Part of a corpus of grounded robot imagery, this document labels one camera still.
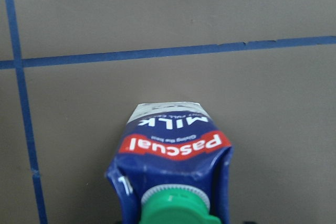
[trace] green plastic cap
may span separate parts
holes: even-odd
[[[204,200],[180,188],[169,188],[151,195],[142,206],[139,224],[221,224],[209,214]]]

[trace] floor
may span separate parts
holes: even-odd
[[[336,220],[336,0],[0,0],[0,222],[115,223],[143,102],[234,145],[232,224]]]

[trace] gray floor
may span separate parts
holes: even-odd
[[[333,35],[336,0],[15,0],[23,58]],[[0,60],[13,58],[0,0]],[[334,224],[336,45],[26,68],[48,221],[114,223],[103,173],[138,103],[201,103],[235,147],[232,224]],[[14,69],[0,222],[38,223]]]

